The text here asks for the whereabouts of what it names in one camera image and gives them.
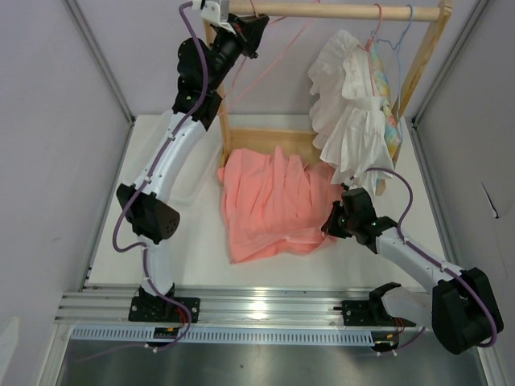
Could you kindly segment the pink wire hanger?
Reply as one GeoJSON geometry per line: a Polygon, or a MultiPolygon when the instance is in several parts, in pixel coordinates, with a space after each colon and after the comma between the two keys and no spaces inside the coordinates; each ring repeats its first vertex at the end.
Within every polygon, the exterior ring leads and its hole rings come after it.
{"type": "Polygon", "coordinates": [[[319,49],[316,18],[273,17],[258,49],[229,86],[230,114],[306,114],[311,103],[307,77],[319,49]]]}

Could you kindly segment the pink skirt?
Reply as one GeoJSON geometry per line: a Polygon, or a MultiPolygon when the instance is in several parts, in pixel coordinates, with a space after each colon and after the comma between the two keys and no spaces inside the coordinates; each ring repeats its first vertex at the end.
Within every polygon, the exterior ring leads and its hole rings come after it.
{"type": "Polygon", "coordinates": [[[218,170],[231,262],[306,255],[334,244],[321,229],[342,192],[333,174],[328,164],[308,165],[280,146],[270,154],[234,150],[218,170]]]}

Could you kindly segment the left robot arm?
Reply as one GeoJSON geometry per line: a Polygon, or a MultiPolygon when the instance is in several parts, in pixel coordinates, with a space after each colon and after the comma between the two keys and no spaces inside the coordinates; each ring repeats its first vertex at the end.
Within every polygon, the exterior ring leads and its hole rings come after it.
{"type": "Polygon", "coordinates": [[[115,227],[127,221],[138,238],[131,246],[142,250],[144,278],[139,295],[149,299],[146,312],[156,321],[167,321],[175,311],[167,240],[178,228],[180,214],[167,203],[171,189],[219,111],[219,86],[240,57],[257,57],[269,21],[265,14],[230,14],[228,28],[216,27],[210,44],[195,34],[181,43],[178,92],[163,139],[135,181],[116,190],[122,213],[115,227]]]}

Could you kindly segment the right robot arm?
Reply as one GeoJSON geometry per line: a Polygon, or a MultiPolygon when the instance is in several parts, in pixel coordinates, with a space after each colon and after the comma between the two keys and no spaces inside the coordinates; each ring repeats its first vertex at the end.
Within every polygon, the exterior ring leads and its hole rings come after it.
{"type": "Polygon", "coordinates": [[[441,345],[458,355],[472,347],[491,347],[504,329],[487,275],[440,260],[409,238],[400,224],[378,216],[363,188],[342,193],[322,227],[340,239],[353,238],[410,275],[425,291],[390,282],[369,293],[367,313],[377,326],[399,318],[430,329],[441,345]]]}

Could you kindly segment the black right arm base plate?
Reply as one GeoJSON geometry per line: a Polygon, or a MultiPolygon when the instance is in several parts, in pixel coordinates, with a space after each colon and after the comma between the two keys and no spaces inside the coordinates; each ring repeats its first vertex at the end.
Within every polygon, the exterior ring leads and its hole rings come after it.
{"type": "Polygon", "coordinates": [[[333,310],[342,315],[345,326],[415,326],[407,319],[389,316],[379,301],[343,300],[333,310]]]}

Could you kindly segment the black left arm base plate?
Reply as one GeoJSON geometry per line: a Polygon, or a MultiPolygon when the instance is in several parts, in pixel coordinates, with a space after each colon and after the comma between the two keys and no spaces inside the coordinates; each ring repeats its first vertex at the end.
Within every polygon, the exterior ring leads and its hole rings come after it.
{"type": "MultiPolygon", "coordinates": [[[[187,307],[192,316],[192,323],[197,323],[200,314],[199,298],[175,298],[187,307]]],[[[178,306],[157,297],[149,296],[132,298],[128,319],[131,322],[169,322],[179,323],[186,313],[178,306]]]]}

